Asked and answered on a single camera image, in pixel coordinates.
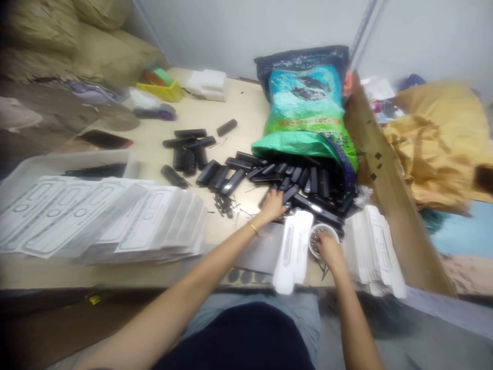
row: hand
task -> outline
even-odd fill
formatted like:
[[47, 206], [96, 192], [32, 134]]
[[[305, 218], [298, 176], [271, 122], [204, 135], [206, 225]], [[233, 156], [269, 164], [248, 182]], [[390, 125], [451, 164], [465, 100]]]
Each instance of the hand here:
[[323, 231], [318, 235], [318, 239], [319, 241], [316, 244], [318, 251], [327, 265], [329, 265], [334, 277], [340, 273], [348, 272], [343, 250], [334, 236]]
[[264, 227], [286, 211], [286, 208], [282, 205], [283, 195], [283, 192], [278, 192], [277, 190], [272, 190], [267, 194], [266, 199], [263, 201], [262, 209], [252, 221], [255, 226]]

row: wooden table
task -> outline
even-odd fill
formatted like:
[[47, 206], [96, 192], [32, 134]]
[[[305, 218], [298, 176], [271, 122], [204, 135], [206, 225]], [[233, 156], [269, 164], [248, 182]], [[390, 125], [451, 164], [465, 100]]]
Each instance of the wooden table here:
[[[191, 71], [172, 68], [169, 74], [178, 79], [182, 86]], [[270, 108], [260, 85], [234, 79], [227, 79], [226, 102], [198, 100], [186, 94], [179, 103], [170, 103], [177, 112], [177, 120], [144, 119], [139, 127], [127, 132], [115, 132], [98, 121], [89, 129], [97, 128], [134, 141], [131, 149], [141, 161], [139, 178], [155, 180], [157, 184], [168, 185], [160, 170], [165, 164], [172, 164], [173, 150], [165, 149], [162, 141], [173, 138], [174, 130], [205, 128], [209, 135], [214, 135], [219, 144], [207, 149], [209, 160], [220, 163], [235, 156], [236, 151], [250, 153], [252, 142], [260, 139]], [[219, 138], [216, 128], [230, 119], [238, 121], [238, 127]], [[189, 178], [195, 184], [196, 177]], [[239, 212], [238, 220], [221, 217], [214, 207], [213, 194], [206, 188], [196, 186], [189, 189], [198, 194], [210, 211], [208, 214], [206, 242], [218, 244], [243, 226], [248, 220], [248, 213], [255, 214], [258, 203], [267, 190], [259, 187], [248, 193], [254, 186], [243, 181], [234, 192], [236, 201], [244, 212]], [[87, 288], [103, 286], [108, 288], [149, 288], [168, 287], [183, 276], [196, 261], [182, 261], [164, 265], [154, 263], [135, 263], [120, 265], [78, 266], [66, 260], [42, 260], [22, 254], [6, 254], [1, 258], [1, 287], [4, 289], [44, 289], [44, 288]], [[330, 273], [322, 279], [322, 271], [313, 256], [310, 255], [307, 268], [306, 286], [332, 287], [334, 280]], [[223, 281], [226, 286], [266, 286], [270, 276], [259, 276], [250, 272], [239, 271]]]

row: person's left hand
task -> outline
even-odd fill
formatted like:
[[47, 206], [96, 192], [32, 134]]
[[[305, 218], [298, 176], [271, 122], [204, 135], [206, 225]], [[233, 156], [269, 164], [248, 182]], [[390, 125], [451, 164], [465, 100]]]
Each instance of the person's left hand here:
[[263, 227], [267, 225], [286, 211], [286, 207], [282, 205], [283, 195], [284, 192], [278, 192], [277, 190], [272, 190], [267, 194], [262, 204], [262, 209], [254, 218], [259, 223], [257, 226]]

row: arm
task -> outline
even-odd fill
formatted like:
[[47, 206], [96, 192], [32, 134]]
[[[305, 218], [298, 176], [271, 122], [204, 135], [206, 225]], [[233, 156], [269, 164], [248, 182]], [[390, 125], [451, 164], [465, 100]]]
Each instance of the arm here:
[[329, 234], [322, 233], [320, 240], [318, 249], [334, 276], [337, 289], [346, 369], [383, 369], [368, 322], [353, 289], [343, 251]]
[[157, 297], [76, 369], [151, 368], [171, 348], [256, 235], [251, 225], [260, 230], [284, 211], [282, 192], [272, 191], [252, 221], [218, 245], [190, 273]]

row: blue jeans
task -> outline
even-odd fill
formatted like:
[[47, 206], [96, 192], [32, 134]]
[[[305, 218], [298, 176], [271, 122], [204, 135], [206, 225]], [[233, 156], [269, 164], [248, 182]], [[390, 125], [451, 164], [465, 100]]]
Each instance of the blue jeans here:
[[206, 328], [221, 312], [239, 305], [253, 302], [269, 304], [293, 319], [305, 342], [310, 359], [317, 363], [318, 341], [320, 339], [320, 314], [318, 297], [312, 292], [299, 292], [292, 295], [280, 294], [236, 294], [215, 293], [204, 302], [195, 317], [190, 321], [182, 340]]

